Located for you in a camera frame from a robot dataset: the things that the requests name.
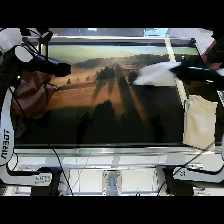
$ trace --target towel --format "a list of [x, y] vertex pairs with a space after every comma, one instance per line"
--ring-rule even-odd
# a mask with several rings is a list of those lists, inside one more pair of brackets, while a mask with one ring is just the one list
[[[217, 102], [190, 95], [185, 103], [183, 143], [206, 149], [215, 141]], [[208, 150], [214, 150], [213, 144]]]

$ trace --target beige cloth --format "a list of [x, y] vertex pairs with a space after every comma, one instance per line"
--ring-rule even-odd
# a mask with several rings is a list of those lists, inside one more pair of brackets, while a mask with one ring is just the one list
[[[185, 104], [183, 143], [205, 149], [215, 141], [217, 102], [190, 95]], [[213, 144], [208, 150], [214, 150]]]
[[[23, 72], [20, 86], [15, 92], [27, 118], [38, 119], [43, 117], [57, 87], [49, 82], [49, 75], [43, 72]], [[15, 99], [12, 101], [12, 112], [23, 117]]]

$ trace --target landscape picture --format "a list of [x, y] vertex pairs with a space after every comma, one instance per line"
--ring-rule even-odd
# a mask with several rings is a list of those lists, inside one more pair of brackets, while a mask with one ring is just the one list
[[[192, 53], [176, 48], [179, 55]], [[166, 47], [49, 46], [49, 57], [71, 64], [71, 74], [52, 77], [58, 91], [36, 122], [49, 143], [181, 143], [183, 109], [175, 87], [136, 86], [139, 69], [169, 61]], [[28, 131], [18, 143], [43, 144]]]

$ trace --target sky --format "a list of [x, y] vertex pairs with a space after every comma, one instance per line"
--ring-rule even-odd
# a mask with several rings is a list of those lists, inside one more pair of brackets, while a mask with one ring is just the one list
[[[197, 55], [195, 48], [175, 47], [174, 53]], [[49, 46], [49, 57], [71, 64], [92, 58], [128, 57], [139, 54], [167, 54], [166, 47], [156, 46]]]

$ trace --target white cloth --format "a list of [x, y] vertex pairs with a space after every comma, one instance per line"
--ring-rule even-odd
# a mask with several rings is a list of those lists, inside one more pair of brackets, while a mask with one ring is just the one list
[[[201, 96], [190, 95], [185, 104], [183, 143], [206, 149], [215, 141], [217, 102], [210, 102]], [[214, 150], [213, 144], [207, 150]]]
[[179, 66], [181, 62], [161, 62], [146, 66], [139, 70], [135, 85], [176, 86], [175, 75], [170, 69]]

